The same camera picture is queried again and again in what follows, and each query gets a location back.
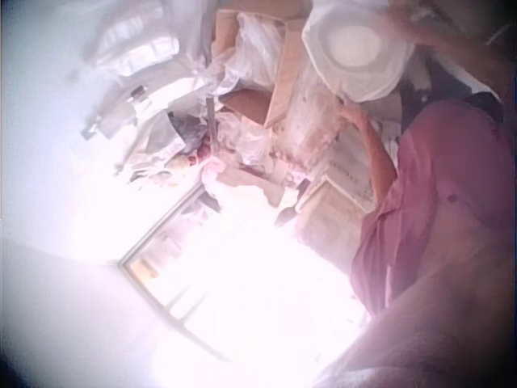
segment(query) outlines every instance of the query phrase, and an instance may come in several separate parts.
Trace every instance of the fabric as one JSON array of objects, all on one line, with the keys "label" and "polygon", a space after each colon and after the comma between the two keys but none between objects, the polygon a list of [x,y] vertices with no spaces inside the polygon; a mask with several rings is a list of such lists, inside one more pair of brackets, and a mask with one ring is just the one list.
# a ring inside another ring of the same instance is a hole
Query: fabric
[{"label": "fabric", "polygon": [[352,286],[371,314],[417,280],[440,203],[459,214],[455,222],[515,228],[509,133],[480,108],[441,102],[428,106],[403,134],[397,180],[364,218],[352,263]]}]

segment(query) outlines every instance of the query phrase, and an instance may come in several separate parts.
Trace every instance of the plastic wrap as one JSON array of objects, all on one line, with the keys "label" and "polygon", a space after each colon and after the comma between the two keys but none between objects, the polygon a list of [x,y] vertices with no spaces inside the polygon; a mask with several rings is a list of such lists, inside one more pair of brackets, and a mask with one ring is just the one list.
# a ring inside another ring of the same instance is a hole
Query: plastic wrap
[{"label": "plastic wrap", "polygon": [[146,126],[143,131],[148,135],[140,140],[126,162],[126,167],[133,171],[159,169],[185,148],[185,141],[166,112],[160,112]]},{"label": "plastic wrap", "polygon": [[239,162],[248,166],[262,166],[267,163],[271,152],[271,133],[262,125],[231,112],[219,112],[217,136],[219,143],[227,150],[234,150]]},{"label": "plastic wrap", "polygon": [[237,43],[233,56],[225,64],[221,84],[229,91],[239,81],[245,88],[273,91],[284,42],[281,27],[245,13],[237,19],[240,26]]},{"label": "plastic wrap", "polygon": [[189,155],[201,147],[203,138],[208,132],[205,120],[194,116],[175,117],[171,112],[169,120],[185,142],[185,147],[179,151],[180,155]]},{"label": "plastic wrap", "polygon": [[275,148],[289,162],[310,170],[336,138],[339,126],[335,96],[305,58]]}]

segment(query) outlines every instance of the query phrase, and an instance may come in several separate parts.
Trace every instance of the person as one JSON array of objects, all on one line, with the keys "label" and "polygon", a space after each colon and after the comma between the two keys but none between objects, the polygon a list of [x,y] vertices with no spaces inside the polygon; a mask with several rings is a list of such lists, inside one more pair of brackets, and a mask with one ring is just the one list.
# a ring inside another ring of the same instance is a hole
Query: person
[{"label": "person", "polygon": [[396,169],[367,113],[340,107],[363,139],[376,197],[351,270],[372,321],[313,386],[516,386],[513,67],[400,11],[382,20],[446,53],[506,110],[499,123],[471,103],[432,103],[401,136]]}]

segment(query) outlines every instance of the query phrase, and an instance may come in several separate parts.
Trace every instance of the cardboard box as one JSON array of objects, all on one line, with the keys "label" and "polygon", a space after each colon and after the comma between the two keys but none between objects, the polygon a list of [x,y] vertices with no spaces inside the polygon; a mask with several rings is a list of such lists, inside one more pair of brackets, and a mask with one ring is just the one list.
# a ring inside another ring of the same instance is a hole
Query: cardboard box
[{"label": "cardboard box", "polygon": [[217,11],[214,55],[235,47],[239,30],[237,15],[241,12],[273,19],[285,26],[275,89],[273,93],[249,89],[233,91],[219,100],[227,108],[270,128],[286,116],[305,50],[301,41],[301,30],[305,25],[305,19],[300,17],[301,0],[233,0]]},{"label": "cardboard box", "polygon": [[359,247],[364,211],[330,182],[324,182],[301,206],[296,238],[337,269],[350,274]]}]

